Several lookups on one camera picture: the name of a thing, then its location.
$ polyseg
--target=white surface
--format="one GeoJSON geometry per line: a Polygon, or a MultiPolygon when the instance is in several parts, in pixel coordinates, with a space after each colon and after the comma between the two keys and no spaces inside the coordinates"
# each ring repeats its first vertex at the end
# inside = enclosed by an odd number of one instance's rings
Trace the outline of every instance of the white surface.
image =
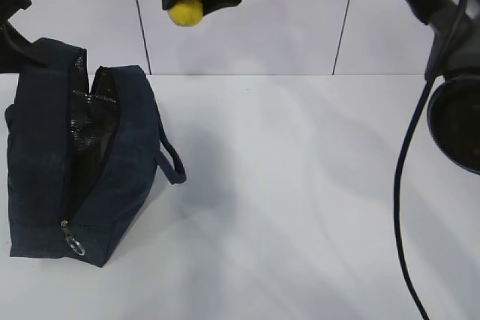
{"type": "Polygon", "coordinates": [[[135,0],[32,0],[12,24],[29,40],[51,37],[88,50],[88,70],[138,64],[146,57],[135,0]]]}
{"type": "Polygon", "coordinates": [[[352,0],[336,74],[421,74],[434,33],[405,0],[352,0]]]}
{"type": "Polygon", "coordinates": [[[139,0],[159,74],[332,74],[347,0],[244,0],[179,28],[139,0]]]}
{"type": "MultiPolygon", "coordinates": [[[[14,97],[0,76],[0,107],[14,97]]],[[[420,319],[392,232],[398,149],[420,76],[152,77],[188,182],[159,173],[103,269],[9,259],[0,151],[0,319],[420,319]]],[[[7,130],[0,122],[0,149],[7,130]]],[[[432,319],[480,313],[480,181],[409,153],[403,228],[432,319]]]]}

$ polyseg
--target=white table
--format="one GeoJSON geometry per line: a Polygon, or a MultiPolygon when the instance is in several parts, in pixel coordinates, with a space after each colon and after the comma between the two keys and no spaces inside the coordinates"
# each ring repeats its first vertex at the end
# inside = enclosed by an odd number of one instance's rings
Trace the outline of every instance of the white table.
{"type": "MultiPolygon", "coordinates": [[[[401,278],[392,179],[420,76],[162,77],[151,83],[188,181],[159,173],[103,269],[9,259],[0,151],[0,319],[420,319],[401,278]]],[[[0,104],[15,76],[0,76],[0,104]]],[[[7,130],[0,122],[0,149],[7,130]]],[[[425,119],[403,228],[435,320],[480,314],[480,179],[425,119]]]]}

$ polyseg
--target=zipper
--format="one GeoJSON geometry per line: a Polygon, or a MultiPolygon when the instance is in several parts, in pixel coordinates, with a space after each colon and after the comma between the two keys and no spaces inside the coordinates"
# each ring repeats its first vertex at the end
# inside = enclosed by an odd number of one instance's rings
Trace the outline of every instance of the zipper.
{"type": "Polygon", "coordinates": [[[65,240],[67,241],[67,244],[70,245],[70,247],[75,253],[77,253],[80,256],[84,256],[86,254],[85,248],[76,238],[74,238],[74,236],[70,232],[70,229],[68,228],[68,221],[62,220],[62,222],[60,223],[60,226],[61,226],[61,230],[65,234],[65,240]]]}
{"type": "MultiPolygon", "coordinates": [[[[95,79],[93,81],[93,84],[92,84],[92,90],[89,92],[89,94],[96,94],[97,93],[97,83],[98,81],[101,79],[102,77],[102,72],[104,71],[108,71],[108,76],[112,76],[111,75],[111,70],[108,69],[108,68],[100,68],[97,72],[97,75],[95,76],[95,79]]],[[[119,106],[119,99],[118,99],[118,94],[116,93],[116,88],[115,89],[115,99],[117,101],[117,106],[119,106]]],[[[68,99],[67,99],[67,128],[70,129],[70,126],[71,126],[71,110],[70,110],[70,106],[71,106],[71,87],[69,87],[68,89],[68,99]]],[[[98,175],[97,175],[97,179],[93,182],[93,184],[91,185],[90,189],[86,192],[86,194],[83,196],[82,200],[81,201],[78,201],[78,203],[76,204],[75,206],[75,209],[73,211],[71,211],[71,214],[67,214],[68,212],[68,204],[69,204],[69,200],[71,201],[70,199],[70,194],[69,194],[69,186],[70,186],[70,182],[71,182],[71,167],[72,167],[72,161],[71,161],[71,158],[72,158],[72,149],[73,149],[73,140],[72,140],[72,137],[71,137],[71,134],[70,134],[70,131],[67,132],[67,143],[68,143],[68,147],[67,147],[67,158],[69,160],[69,164],[68,164],[68,175],[66,176],[66,179],[64,181],[64,203],[62,205],[62,211],[61,211],[61,222],[60,222],[60,227],[61,227],[61,230],[63,231],[64,235],[65,235],[65,240],[67,241],[67,244],[70,246],[70,248],[75,252],[77,253],[78,255],[80,256],[84,256],[86,254],[86,250],[85,248],[83,247],[83,245],[73,236],[73,234],[71,233],[70,229],[68,228],[68,225],[69,225],[69,222],[67,219],[65,219],[66,217],[71,217],[73,216],[78,208],[81,206],[81,204],[83,203],[83,201],[89,197],[90,193],[92,192],[92,190],[95,188],[95,185],[99,182],[99,180],[101,179],[103,173],[104,173],[104,170],[105,170],[105,167],[107,165],[107,162],[110,158],[110,152],[112,150],[112,145],[113,145],[113,142],[116,138],[116,133],[119,129],[119,123],[120,123],[120,109],[118,109],[118,119],[117,119],[117,124],[115,126],[115,129],[114,131],[112,132],[111,136],[110,136],[110,139],[106,145],[106,149],[105,149],[105,152],[103,154],[103,159],[102,159],[102,163],[100,165],[100,170],[98,172],[98,175]]]]}

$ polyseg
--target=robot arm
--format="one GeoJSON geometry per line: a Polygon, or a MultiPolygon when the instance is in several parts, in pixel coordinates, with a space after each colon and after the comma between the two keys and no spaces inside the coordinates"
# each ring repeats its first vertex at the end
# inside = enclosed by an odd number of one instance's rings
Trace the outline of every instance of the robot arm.
{"type": "MultiPolygon", "coordinates": [[[[435,32],[427,73],[448,32],[460,0],[406,0],[415,16],[435,32]]],[[[451,51],[440,73],[445,78],[428,106],[428,124],[443,153],[480,174],[480,0],[468,0],[451,51]]]]}

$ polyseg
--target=bag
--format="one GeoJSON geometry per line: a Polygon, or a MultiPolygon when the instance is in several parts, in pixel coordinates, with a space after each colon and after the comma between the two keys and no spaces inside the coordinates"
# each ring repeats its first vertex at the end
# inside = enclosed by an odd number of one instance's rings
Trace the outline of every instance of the bag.
{"type": "Polygon", "coordinates": [[[102,67],[89,91],[84,49],[50,39],[31,47],[50,63],[22,66],[5,112],[10,256],[102,267],[146,200],[157,166],[172,184],[186,180],[185,169],[139,67],[102,67]]]}

